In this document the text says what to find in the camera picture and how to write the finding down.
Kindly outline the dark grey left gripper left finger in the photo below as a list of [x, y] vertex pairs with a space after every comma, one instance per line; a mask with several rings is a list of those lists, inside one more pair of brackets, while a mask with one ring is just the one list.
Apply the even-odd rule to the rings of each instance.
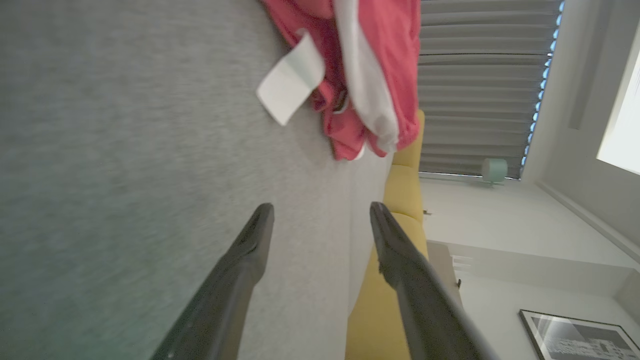
[[254, 287], [265, 274], [274, 221], [272, 203], [254, 210], [150, 360], [237, 360]]

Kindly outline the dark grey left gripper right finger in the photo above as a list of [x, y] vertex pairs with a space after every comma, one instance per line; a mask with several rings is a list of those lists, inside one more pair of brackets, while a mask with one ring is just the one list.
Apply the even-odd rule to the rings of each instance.
[[411, 360], [499, 360], [382, 202], [370, 205], [379, 273], [395, 290]]

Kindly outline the red and white jersey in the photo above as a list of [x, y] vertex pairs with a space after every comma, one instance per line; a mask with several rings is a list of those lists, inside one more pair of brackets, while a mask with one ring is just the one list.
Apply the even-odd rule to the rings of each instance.
[[420, 0], [261, 1], [291, 47], [256, 90], [279, 125], [311, 100], [337, 161], [384, 158], [422, 135]]

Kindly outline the white cabinet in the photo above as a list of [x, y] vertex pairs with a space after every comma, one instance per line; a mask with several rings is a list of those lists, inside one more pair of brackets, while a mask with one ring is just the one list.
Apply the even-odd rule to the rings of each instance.
[[429, 262], [434, 267], [448, 293], [458, 305], [462, 306], [462, 297], [458, 278], [455, 274], [454, 260], [450, 254], [450, 249], [446, 244], [427, 241], [427, 253]]

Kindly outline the yellow sofa backrest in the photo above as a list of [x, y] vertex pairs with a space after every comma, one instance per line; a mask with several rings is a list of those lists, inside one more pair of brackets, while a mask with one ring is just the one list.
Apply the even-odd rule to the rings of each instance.
[[396, 292], [378, 270], [370, 205], [379, 200], [384, 203], [419, 253], [428, 254], [419, 180], [425, 113], [419, 109], [416, 119], [418, 136], [409, 146], [386, 158], [386, 178], [374, 181], [373, 192], [365, 191], [363, 182], [355, 186], [363, 194], [354, 213], [361, 228], [352, 237], [350, 248], [344, 360], [410, 360]]

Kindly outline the black framed picture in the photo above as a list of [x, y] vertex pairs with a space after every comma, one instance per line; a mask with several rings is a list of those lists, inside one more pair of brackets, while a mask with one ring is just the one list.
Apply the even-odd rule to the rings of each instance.
[[619, 325], [521, 309], [538, 360], [640, 360], [640, 346]]

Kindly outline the mint green lamp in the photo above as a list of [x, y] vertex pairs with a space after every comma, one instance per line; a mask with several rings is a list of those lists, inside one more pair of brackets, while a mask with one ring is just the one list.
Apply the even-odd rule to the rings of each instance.
[[509, 166], [503, 158], [486, 158], [481, 166], [483, 183], [502, 185], [508, 175]]

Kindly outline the grey sofa seat cushion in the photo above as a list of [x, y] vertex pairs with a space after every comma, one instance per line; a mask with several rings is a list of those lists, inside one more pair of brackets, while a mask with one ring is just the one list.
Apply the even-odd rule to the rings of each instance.
[[238, 360], [344, 360], [390, 162], [334, 160], [259, 0], [0, 0], [0, 360], [150, 360], [262, 203]]

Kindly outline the grey pleated curtain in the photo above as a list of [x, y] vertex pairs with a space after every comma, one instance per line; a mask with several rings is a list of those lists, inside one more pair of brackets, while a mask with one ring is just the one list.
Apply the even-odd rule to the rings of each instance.
[[521, 178], [562, 23], [563, 0], [422, 0], [420, 170]]

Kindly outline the bright window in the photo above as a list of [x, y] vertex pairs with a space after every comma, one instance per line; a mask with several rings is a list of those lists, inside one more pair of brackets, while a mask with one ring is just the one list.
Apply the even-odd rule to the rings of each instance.
[[640, 22], [596, 159], [640, 176]]

